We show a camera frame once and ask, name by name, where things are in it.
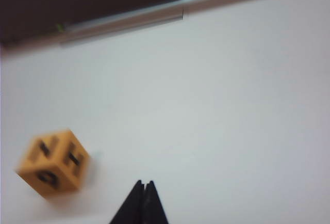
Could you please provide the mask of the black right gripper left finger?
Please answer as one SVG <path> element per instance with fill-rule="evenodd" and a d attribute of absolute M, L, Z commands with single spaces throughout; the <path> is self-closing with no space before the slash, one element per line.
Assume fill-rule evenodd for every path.
<path fill-rule="evenodd" d="M 112 218 L 110 224 L 138 224 L 141 221 L 141 209 L 144 197 L 144 184 L 138 180 Z"/>

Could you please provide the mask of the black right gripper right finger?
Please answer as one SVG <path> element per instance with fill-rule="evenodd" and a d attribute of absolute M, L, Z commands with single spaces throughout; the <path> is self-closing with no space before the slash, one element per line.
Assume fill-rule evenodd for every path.
<path fill-rule="evenodd" d="M 144 192 L 144 223 L 168 224 L 165 211 L 162 207 L 156 186 L 150 181 Z"/>

